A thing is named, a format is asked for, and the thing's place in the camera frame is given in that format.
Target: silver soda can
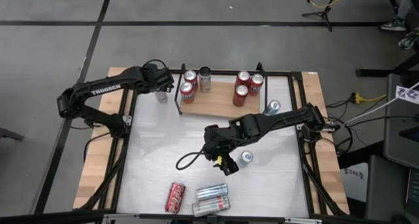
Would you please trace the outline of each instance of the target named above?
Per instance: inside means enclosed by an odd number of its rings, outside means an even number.
[[[237,158],[237,166],[239,168],[246,167],[253,160],[253,155],[249,151],[243,151]]]
[[[168,95],[165,92],[155,92],[155,96],[160,103],[166,103],[168,101]]]
[[[192,204],[192,212],[195,217],[221,212],[230,208],[227,196],[218,196],[209,200],[203,200]]]
[[[199,88],[202,92],[211,90],[211,69],[209,67],[199,69]]]
[[[199,201],[225,196],[228,194],[227,184],[210,185],[196,190],[196,197]]]
[[[266,109],[264,109],[263,114],[266,116],[275,115],[281,108],[281,103],[277,100],[272,100]]]

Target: red soda can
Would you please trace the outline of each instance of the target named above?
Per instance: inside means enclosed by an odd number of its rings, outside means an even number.
[[[260,74],[254,74],[249,82],[249,96],[257,96],[263,85],[263,77]]]
[[[185,82],[181,85],[181,95],[183,103],[192,103],[195,100],[195,91],[192,83]]]
[[[186,71],[183,78],[185,81],[192,83],[195,91],[198,90],[198,76],[196,75],[195,71]]]
[[[171,214],[177,214],[182,203],[183,194],[185,193],[185,185],[182,183],[173,182],[170,187],[164,211]]]
[[[236,87],[236,91],[233,95],[233,104],[237,107],[241,107],[244,105],[244,102],[246,101],[247,97],[247,86],[245,85],[239,85]]]
[[[236,84],[234,84],[234,89],[236,89],[237,86],[240,85],[240,84],[248,86],[249,81],[250,81],[250,74],[247,71],[239,72],[237,74]]]

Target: shoe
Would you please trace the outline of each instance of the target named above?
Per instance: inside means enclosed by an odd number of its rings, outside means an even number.
[[[378,28],[388,31],[406,31],[405,21],[397,16],[387,22],[387,24],[379,25]]]
[[[405,50],[413,47],[413,44],[419,38],[419,30],[414,29],[410,33],[406,34],[406,37],[399,41],[399,47],[404,48]]]

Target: yellow cable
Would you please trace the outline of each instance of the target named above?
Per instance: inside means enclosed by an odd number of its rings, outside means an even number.
[[[386,97],[387,95],[382,95],[382,96],[379,96],[379,97],[377,97],[377,98],[374,98],[374,99],[361,99],[361,101],[363,101],[363,102],[373,102],[373,101],[376,101],[376,100],[381,100],[383,97]]]
[[[313,6],[315,6],[315,7],[317,7],[317,8],[325,8],[325,7],[328,7],[328,6],[331,6],[331,5],[335,4],[335,3],[336,3],[336,2],[338,2],[338,1],[340,1],[340,0],[333,1],[332,3],[327,4],[327,5],[316,5],[316,4],[314,4],[314,3],[313,3],[313,1],[312,1],[312,0],[310,0],[311,4],[312,4]]]

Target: tripod stand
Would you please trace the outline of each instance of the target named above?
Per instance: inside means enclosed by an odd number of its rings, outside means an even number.
[[[309,12],[309,13],[304,13],[301,16],[303,17],[307,17],[310,15],[316,15],[319,16],[320,18],[324,19],[326,21],[326,26],[327,29],[329,31],[332,31],[332,27],[330,26],[330,22],[329,22],[329,17],[327,17],[327,13],[331,10],[331,7],[329,6],[331,3],[333,2],[333,0],[330,0],[328,2],[328,5],[326,6],[326,8],[323,11],[319,11],[319,12]]]

